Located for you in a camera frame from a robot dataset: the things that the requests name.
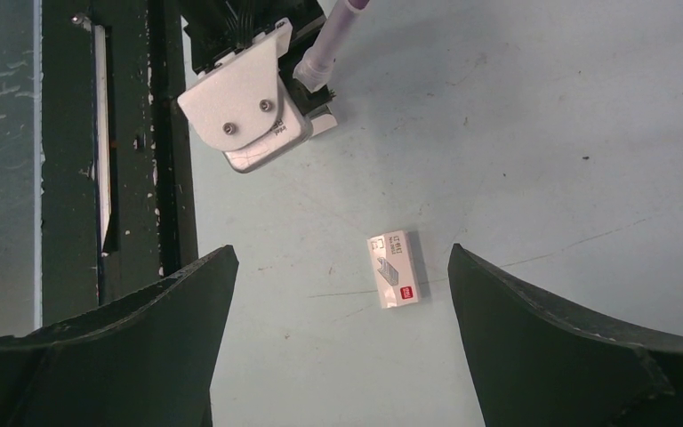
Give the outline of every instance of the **screw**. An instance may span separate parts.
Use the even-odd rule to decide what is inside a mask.
[[[268,113],[273,109],[273,103],[269,100],[263,100],[261,101],[261,111],[264,113]]]
[[[92,21],[90,21],[90,18],[88,18],[84,13],[78,13],[77,15],[73,16],[72,23],[88,31],[90,31],[92,26]]]
[[[224,133],[227,135],[233,135],[234,133],[237,132],[237,125],[233,123],[227,123],[223,127]]]

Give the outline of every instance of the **white strip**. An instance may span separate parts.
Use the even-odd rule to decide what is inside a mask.
[[[43,133],[41,128],[43,108],[43,94],[41,93],[41,83],[43,83],[43,29],[41,26],[41,0],[34,0],[33,5],[33,93],[35,94],[33,105],[33,135],[35,136],[33,145],[33,172],[35,174],[35,211],[33,212],[35,227],[35,246],[33,248],[35,253],[35,293],[33,294],[33,327],[39,329],[43,326],[43,231],[40,226],[42,215],[41,203],[43,199]]]
[[[103,251],[108,233],[108,223],[111,220],[111,182],[110,182],[110,154],[108,153],[108,86],[106,67],[106,29],[101,25],[92,27],[95,43],[95,103],[96,103],[96,132],[98,133],[98,193],[100,202],[100,242],[99,249]]]

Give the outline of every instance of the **small white box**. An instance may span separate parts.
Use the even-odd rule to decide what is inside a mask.
[[[370,261],[381,307],[388,309],[420,301],[407,234],[393,231],[369,238]]]

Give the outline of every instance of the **red label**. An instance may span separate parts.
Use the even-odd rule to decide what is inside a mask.
[[[405,287],[399,289],[399,292],[402,294],[403,300],[409,300],[410,298],[413,297],[411,286],[405,286]]]

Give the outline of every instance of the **tabletop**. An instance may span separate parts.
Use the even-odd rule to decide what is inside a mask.
[[[0,2],[0,335],[24,335],[40,326],[35,7]]]
[[[191,134],[200,251],[240,260],[217,425],[482,425],[454,243],[683,334],[683,2],[374,0],[330,86],[339,127],[257,172]],[[425,298],[382,310],[401,229]]]

